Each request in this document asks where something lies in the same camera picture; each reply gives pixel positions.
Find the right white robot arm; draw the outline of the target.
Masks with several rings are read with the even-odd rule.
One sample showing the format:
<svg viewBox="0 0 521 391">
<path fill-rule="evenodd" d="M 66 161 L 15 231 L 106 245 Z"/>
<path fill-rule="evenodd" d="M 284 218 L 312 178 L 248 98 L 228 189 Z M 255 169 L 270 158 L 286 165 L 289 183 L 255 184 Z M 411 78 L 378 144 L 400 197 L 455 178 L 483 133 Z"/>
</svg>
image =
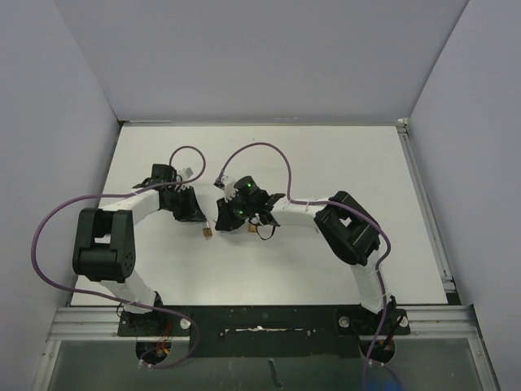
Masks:
<svg viewBox="0 0 521 391">
<path fill-rule="evenodd" d="M 339 191 L 322 200 L 293 200 L 283 193 L 269 194 L 252 177 L 235 180 L 222 175 L 214 186 L 223 191 L 217 201 L 218 231 L 253 226 L 306 226 L 318 231 L 331 251 L 350 265 L 360 294 L 362 322 L 380 333 L 392 322 L 387 308 L 390 296 L 381 271 L 390 250 L 380 252 L 380 240 L 388 240 L 379 224 L 349 195 Z"/>
</svg>

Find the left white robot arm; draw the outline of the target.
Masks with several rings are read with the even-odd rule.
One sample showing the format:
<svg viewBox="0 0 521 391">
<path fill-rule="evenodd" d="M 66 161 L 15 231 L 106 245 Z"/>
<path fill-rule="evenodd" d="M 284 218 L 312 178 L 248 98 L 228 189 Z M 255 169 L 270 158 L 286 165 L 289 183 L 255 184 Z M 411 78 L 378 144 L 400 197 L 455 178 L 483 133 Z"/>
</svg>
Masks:
<svg viewBox="0 0 521 391">
<path fill-rule="evenodd" d="M 101 209 L 81 210 L 72 257 L 77 275 L 105 287 L 124 301 L 124 310 L 137 314 L 137 325 L 149 335 L 161 332 L 166 322 L 160 294 L 149 288 L 135 270 L 134 226 L 158 211 L 168 211 L 178 222 L 200 223 L 206 238 L 212 235 L 199 207 L 195 190 L 186 183 L 190 168 L 175 170 L 154 164 L 151 176 L 130 197 Z"/>
</svg>

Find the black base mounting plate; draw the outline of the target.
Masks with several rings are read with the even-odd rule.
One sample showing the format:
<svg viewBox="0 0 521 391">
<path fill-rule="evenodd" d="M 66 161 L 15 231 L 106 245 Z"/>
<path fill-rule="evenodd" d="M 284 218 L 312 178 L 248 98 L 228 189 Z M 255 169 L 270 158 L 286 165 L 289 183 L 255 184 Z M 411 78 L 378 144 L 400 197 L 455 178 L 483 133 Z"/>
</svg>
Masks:
<svg viewBox="0 0 521 391">
<path fill-rule="evenodd" d="M 360 305 L 185 305 L 168 313 L 116 309 L 117 334 L 135 337 L 138 360 L 176 366 L 190 358 L 308 358 L 369 355 L 389 362 L 395 339 L 410 334 L 395 303 L 373 314 Z"/>
</svg>

